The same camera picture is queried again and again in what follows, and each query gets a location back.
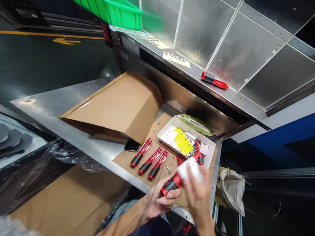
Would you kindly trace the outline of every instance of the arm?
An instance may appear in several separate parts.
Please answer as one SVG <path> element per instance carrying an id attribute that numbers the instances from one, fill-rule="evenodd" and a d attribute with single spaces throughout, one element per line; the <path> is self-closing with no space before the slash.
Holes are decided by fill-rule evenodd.
<path id="1" fill-rule="evenodd" d="M 197 227 L 199 236 L 215 236 L 215 223 L 210 216 L 210 176 L 209 170 L 199 166 L 203 174 L 203 182 L 199 183 L 187 165 L 189 180 L 183 179 L 184 189 L 187 193 L 189 212 Z"/>
<path id="2" fill-rule="evenodd" d="M 109 227 L 99 232 L 97 236 L 131 234 L 134 230 L 147 223 L 148 219 L 146 219 L 143 214 L 145 207 L 144 199 L 141 198 Z"/>
<path id="3" fill-rule="evenodd" d="M 176 199 L 181 195 L 181 190 L 172 190 L 169 191 L 166 197 L 162 196 L 160 190 L 163 184 L 170 178 L 171 176 L 160 180 L 125 214 L 119 217 L 106 229 L 99 232 L 97 236 L 129 235 L 137 228 L 146 224 L 150 219 L 171 210 Z"/>

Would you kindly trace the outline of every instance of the yellow floor line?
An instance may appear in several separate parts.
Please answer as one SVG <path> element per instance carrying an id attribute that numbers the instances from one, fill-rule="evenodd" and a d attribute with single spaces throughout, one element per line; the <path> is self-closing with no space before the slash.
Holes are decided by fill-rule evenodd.
<path id="1" fill-rule="evenodd" d="M 90 37 L 90 36 L 80 36 L 80 35 L 51 34 L 51 33 L 35 33 L 35 32 L 21 32 L 21 31 L 8 31 L 8 30 L 0 30 L 0 34 L 36 35 L 36 36 L 65 37 L 65 38 L 104 39 L 103 37 Z"/>

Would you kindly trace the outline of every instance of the brown cardboard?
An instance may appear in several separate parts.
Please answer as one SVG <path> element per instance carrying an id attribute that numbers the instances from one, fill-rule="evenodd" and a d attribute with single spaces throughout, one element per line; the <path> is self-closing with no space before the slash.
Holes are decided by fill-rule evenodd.
<path id="1" fill-rule="evenodd" d="M 43 236 L 93 236 L 128 183 L 112 173 L 89 173 L 79 165 L 11 214 Z"/>
<path id="2" fill-rule="evenodd" d="M 152 153 L 161 145 L 163 149 L 168 148 L 166 145 L 161 143 L 158 139 L 158 133 L 161 131 L 161 129 L 172 119 L 172 117 L 164 113 L 162 114 L 152 125 L 151 130 L 147 136 L 148 138 L 151 138 L 152 140 L 152 145 L 150 149 L 145 153 L 145 155 L 142 157 L 140 160 L 139 164 L 136 167 L 132 167 L 130 165 L 131 160 L 135 157 L 136 152 L 129 152 L 129 151 L 122 151 L 115 159 L 113 160 L 116 164 L 119 166 L 123 167 L 125 170 L 133 174 L 135 177 L 140 179 L 141 181 L 145 182 L 149 186 L 155 185 L 160 179 L 169 176 L 168 170 L 166 168 L 166 165 L 170 167 L 172 164 L 172 173 L 171 175 L 175 174 L 175 170 L 178 167 L 177 163 L 177 158 L 176 158 L 176 153 L 170 149 L 168 149 L 169 155 L 166 158 L 166 161 L 162 165 L 162 168 L 159 170 L 158 174 L 156 177 L 151 180 L 148 178 L 148 174 L 154 167 L 157 161 L 155 161 L 150 168 L 145 172 L 144 175 L 140 175 L 138 172 L 139 168 L 148 160 L 148 158 L 152 155 Z M 217 156 L 217 147 L 213 153 L 213 157 L 210 163 L 210 183 L 212 183 L 212 175 L 214 171 L 214 164 L 216 161 L 216 156 Z M 188 210 L 188 202 L 187 202 L 187 196 L 185 191 L 182 191 L 182 195 L 177 199 L 176 204 L 179 205 L 180 207 L 183 207 L 184 209 Z"/>
<path id="3" fill-rule="evenodd" d="M 153 82 L 125 72 L 60 118 L 96 137 L 144 144 L 162 101 Z"/>

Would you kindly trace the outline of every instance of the green plastic bin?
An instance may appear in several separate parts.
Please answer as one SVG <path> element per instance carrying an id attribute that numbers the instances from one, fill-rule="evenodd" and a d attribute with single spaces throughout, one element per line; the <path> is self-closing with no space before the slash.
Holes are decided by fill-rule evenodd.
<path id="1" fill-rule="evenodd" d="M 127 0 L 74 1 L 113 26 L 142 30 L 143 11 Z"/>

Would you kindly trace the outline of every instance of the smartphone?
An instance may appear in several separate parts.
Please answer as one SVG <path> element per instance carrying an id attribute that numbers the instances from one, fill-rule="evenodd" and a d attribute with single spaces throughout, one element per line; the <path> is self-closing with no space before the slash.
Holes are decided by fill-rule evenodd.
<path id="1" fill-rule="evenodd" d="M 125 150 L 126 151 L 139 151 L 141 144 L 137 143 L 133 139 L 128 139 L 128 142 L 126 143 Z"/>

